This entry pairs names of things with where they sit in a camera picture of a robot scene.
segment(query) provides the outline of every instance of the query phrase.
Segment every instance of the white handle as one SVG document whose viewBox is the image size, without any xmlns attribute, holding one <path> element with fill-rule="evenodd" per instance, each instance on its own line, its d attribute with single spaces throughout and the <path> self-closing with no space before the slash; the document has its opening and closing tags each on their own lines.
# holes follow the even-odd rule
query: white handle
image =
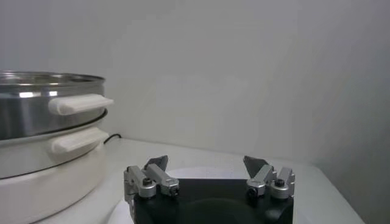
<svg viewBox="0 0 390 224">
<path fill-rule="evenodd" d="M 49 101 L 49 111 L 58 115 L 71 115 L 113 104 L 114 100 L 98 94 L 58 97 Z"/>
<path fill-rule="evenodd" d="M 59 155 L 73 152 L 88 145 L 95 147 L 107 138 L 106 132 L 93 127 L 52 139 L 49 149 L 51 153 Z"/>
</svg>

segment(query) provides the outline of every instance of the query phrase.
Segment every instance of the black power cord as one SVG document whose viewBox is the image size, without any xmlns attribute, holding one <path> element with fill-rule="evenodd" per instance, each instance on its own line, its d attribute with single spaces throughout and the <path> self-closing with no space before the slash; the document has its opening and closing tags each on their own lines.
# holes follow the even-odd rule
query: black power cord
<svg viewBox="0 0 390 224">
<path fill-rule="evenodd" d="M 104 143 L 104 144 L 108 143 L 108 141 L 109 141 L 111 138 L 115 137 L 115 136 L 117 136 L 118 138 L 122 138 L 122 136 L 121 136 L 119 133 L 112 134 L 110 137 L 108 137 L 106 140 L 104 140 L 103 143 Z"/>
</svg>

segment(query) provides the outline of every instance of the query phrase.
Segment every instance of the white countertop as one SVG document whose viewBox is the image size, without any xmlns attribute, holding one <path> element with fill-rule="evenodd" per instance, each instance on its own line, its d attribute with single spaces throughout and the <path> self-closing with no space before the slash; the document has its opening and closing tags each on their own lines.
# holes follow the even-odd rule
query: white countertop
<svg viewBox="0 0 390 224">
<path fill-rule="evenodd" d="M 123 170 L 129 165 L 142 167 L 150 158 L 168 155 L 167 170 L 186 167 L 218 167 L 241 172 L 248 178 L 243 155 L 154 144 L 128 139 L 112 139 L 106 145 L 106 177 L 83 199 L 40 224 L 103 224 L 123 198 Z M 307 164 L 266 159 L 277 170 L 290 167 L 296 174 L 294 207 L 309 223 L 364 223 L 347 201 L 316 167 Z"/>
</svg>

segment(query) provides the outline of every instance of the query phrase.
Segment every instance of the stainless steel pot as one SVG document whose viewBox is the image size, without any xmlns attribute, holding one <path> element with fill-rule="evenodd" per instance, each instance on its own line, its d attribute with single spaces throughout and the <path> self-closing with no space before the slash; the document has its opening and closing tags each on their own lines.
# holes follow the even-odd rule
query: stainless steel pot
<svg viewBox="0 0 390 224">
<path fill-rule="evenodd" d="M 92 75 L 0 71 L 0 140 L 86 125 L 113 103 Z"/>
<path fill-rule="evenodd" d="M 0 180 L 55 167 L 93 150 L 108 137 L 98 129 L 106 113 L 81 127 L 0 141 Z"/>
</svg>

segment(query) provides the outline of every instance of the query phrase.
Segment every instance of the white wall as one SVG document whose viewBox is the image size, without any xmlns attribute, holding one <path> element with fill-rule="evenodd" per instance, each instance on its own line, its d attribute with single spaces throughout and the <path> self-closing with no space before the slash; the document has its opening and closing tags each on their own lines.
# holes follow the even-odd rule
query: white wall
<svg viewBox="0 0 390 224">
<path fill-rule="evenodd" d="M 103 75 L 106 130 L 314 163 L 367 222 L 388 223 L 389 7 L 2 0 L 0 68 Z"/>
</svg>

